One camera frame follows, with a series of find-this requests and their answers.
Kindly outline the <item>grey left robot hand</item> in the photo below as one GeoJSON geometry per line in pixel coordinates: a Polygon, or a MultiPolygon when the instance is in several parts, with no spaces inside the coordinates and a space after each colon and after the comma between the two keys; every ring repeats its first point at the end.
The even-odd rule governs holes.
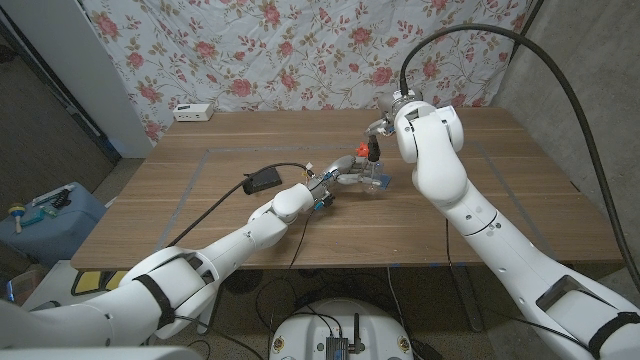
{"type": "Polygon", "coordinates": [[[335,185],[361,185],[365,190],[378,190],[383,186],[378,163],[367,157],[346,155],[332,162],[320,175],[312,177],[306,187],[318,201],[331,193],[335,185]]]}

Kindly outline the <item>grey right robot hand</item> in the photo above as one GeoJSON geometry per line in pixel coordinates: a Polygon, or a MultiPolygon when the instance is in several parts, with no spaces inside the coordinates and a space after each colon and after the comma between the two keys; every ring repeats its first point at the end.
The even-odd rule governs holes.
{"type": "Polygon", "coordinates": [[[400,90],[385,94],[378,99],[380,119],[371,123],[364,132],[366,137],[391,136],[395,132],[394,121],[399,110],[407,103],[422,101],[423,95],[419,90],[410,89],[407,95],[400,90]]]}

